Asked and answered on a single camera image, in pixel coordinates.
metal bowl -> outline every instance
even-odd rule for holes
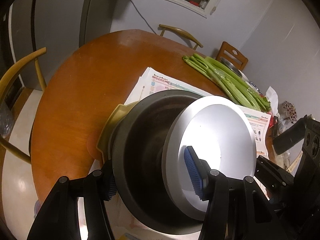
[[[194,233],[203,223],[188,217],[172,202],[161,169],[172,123],[201,97],[183,90],[155,93],[133,107],[114,131],[112,163],[119,195],[132,215],[159,232]]]
[[[220,59],[221,63],[225,66],[227,66],[228,68],[230,68],[234,73],[236,73],[239,77],[242,77],[241,72],[228,60],[226,60],[225,58],[221,58]]]

orange tabletop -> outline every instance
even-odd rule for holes
[[[106,34],[74,52],[50,80],[33,125],[32,174],[41,203],[59,177],[76,179],[88,174],[93,163],[88,139],[100,133],[147,67],[223,96],[216,85],[181,59],[194,52],[140,30]]]

plastic bag on floor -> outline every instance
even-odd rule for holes
[[[7,137],[14,124],[13,115],[5,102],[0,105],[0,134]]]

celery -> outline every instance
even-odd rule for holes
[[[184,56],[183,60],[216,85],[220,86],[234,103],[258,111],[268,111],[270,109],[270,103],[266,98],[261,98],[232,70],[213,58],[203,58],[195,53],[191,57]]]
[[[271,109],[270,102],[267,100],[266,97],[261,97],[252,87],[250,87],[242,78],[240,78],[236,73],[234,73],[231,69],[223,65],[222,63],[218,62],[217,60],[206,57],[205,58],[211,65],[221,69],[225,73],[229,74],[231,77],[233,77],[235,80],[237,80],[241,85],[243,85],[246,90],[254,97],[256,102],[259,104],[262,110],[265,112],[269,112]]]

metal chair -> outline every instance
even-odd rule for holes
[[[226,54],[225,51],[228,52],[232,57],[236,58],[240,63],[236,61],[234,58],[230,57],[228,54]],[[247,65],[248,63],[248,59],[245,56],[243,56],[239,50],[231,46],[226,41],[222,43],[216,60],[220,61],[221,57],[231,62],[240,71],[242,71],[245,65]]]
[[[4,98],[12,86],[13,82],[17,79],[20,72],[26,66],[27,63],[34,60],[36,66],[36,73],[38,76],[38,80],[41,86],[42,91],[47,87],[44,77],[41,73],[41,69],[38,62],[38,57],[45,54],[47,52],[46,48],[39,49],[28,56],[23,57],[17,63],[15,63],[12,67],[8,69],[8,71],[3,75],[0,80],[0,104],[4,101]],[[13,155],[17,156],[21,160],[31,164],[31,158],[20,149],[6,141],[2,136],[0,136],[0,145],[2,145],[6,150],[10,151]]]
[[[190,41],[193,41],[196,45],[193,48],[194,50],[196,50],[196,48],[199,46],[200,48],[203,48],[203,45],[194,37],[192,36],[190,33],[186,32],[185,30],[182,30],[180,28],[176,28],[176,27],[172,27],[172,26],[168,26],[168,25],[163,25],[163,24],[159,24],[160,28],[163,28],[160,36],[163,36],[164,32],[166,30],[172,31]]]

